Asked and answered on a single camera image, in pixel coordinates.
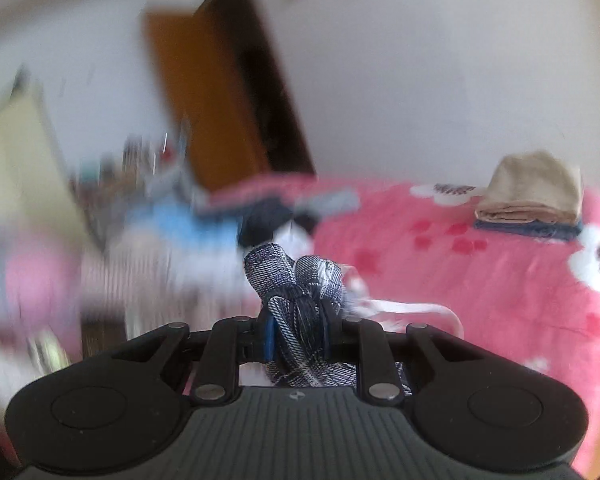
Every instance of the blue cloth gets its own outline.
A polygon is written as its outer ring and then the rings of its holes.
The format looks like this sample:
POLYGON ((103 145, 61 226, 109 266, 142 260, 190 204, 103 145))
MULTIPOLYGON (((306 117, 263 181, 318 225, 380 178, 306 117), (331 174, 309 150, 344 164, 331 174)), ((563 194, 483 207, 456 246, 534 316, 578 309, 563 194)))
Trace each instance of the blue cloth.
POLYGON ((510 233, 513 235, 531 236, 534 238, 556 238, 558 240, 573 240, 582 231, 582 220, 578 220, 576 225, 569 224, 547 224, 534 220, 526 224, 513 224, 505 222, 485 222, 476 220, 474 223, 476 229, 487 231, 497 231, 499 233, 510 233))
POLYGON ((284 205, 279 196, 271 195, 237 206, 198 212, 198 217, 216 221, 232 219, 239 221, 238 244, 247 249, 272 241, 275 231, 291 221, 294 212, 284 205))
POLYGON ((205 220, 197 218, 189 206, 173 199, 136 209, 127 224, 154 229, 162 238, 183 248, 235 248, 239 221, 235 218, 205 220))

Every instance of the white flower pattern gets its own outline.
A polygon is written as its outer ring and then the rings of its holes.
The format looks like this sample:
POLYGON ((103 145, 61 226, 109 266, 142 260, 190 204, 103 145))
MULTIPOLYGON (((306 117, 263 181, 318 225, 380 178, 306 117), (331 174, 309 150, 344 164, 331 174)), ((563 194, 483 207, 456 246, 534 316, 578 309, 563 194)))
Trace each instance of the white flower pattern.
POLYGON ((453 184, 424 184, 411 186, 409 193, 420 198, 432 198, 433 202, 440 206, 454 207, 466 204, 474 196, 482 195, 484 188, 453 184))
POLYGON ((569 257, 569 269, 576 280, 600 293, 600 227, 586 224, 576 240, 582 249, 569 257))

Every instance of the bed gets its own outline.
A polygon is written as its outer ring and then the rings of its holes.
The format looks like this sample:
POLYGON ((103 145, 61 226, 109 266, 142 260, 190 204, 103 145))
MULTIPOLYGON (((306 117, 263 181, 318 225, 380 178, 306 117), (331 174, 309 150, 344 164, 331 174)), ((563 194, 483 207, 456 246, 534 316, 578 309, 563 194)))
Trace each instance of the bed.
POLYGON ((600 434, 600 193, 586 189, 584 229, 571 242, 474 229, 471 186, 271 175, 215 200, 343 187, 362 207, 321 222, 315 253, 355 266, 373 298, 450 308, 468 341, 573 388, 590 417, 574 462, 586 473, 600 434))

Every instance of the white wall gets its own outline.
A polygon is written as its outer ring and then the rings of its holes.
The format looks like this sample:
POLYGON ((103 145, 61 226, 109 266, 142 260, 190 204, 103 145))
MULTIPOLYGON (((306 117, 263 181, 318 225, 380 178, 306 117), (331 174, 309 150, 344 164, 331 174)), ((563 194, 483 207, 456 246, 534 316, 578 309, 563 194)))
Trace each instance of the white wall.
MULTIPOLYGON (((2 6, 0 96, 21 65, 43 85, 69 168, 122 154, 129 134, 172 129, 142 40, 148 0, 27 0, 2 6)), ((199 0, 149 0, 195 8, 199 0)))
POLYGON ((546 148, 600 186, 591 0, 260 0, 321 174, 487 183, 546 148))
MULTIPOLYGON (((0 37, 0 88, 27 61, 70 165, 168 127, 143 3, 54 0, 0 37)), ((546 148, 600 186, 597 0, 259 3, 320 174, 484 184, 546 148)))

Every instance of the folded clothes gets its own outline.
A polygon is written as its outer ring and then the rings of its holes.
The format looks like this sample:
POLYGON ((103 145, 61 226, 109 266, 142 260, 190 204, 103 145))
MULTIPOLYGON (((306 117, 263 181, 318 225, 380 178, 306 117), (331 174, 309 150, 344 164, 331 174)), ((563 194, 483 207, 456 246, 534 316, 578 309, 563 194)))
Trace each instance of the folded clothes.
POLYGON ((531 236, 535 238, 556 238, 557 240, 569 241, 573 240, 582 231, 582 220, 578 220, 576 225, 561 223, 549 224, 538 220, 527 222, 525 224, 476 220, 474 227, 476 229, 485 229, 487 231, 497 231, 500 233, 531 236))
POLYGON ((486 222, 537 220, 574 226, 581 211, 580 169, 539 151, 500 161, 475 217, 486 222))

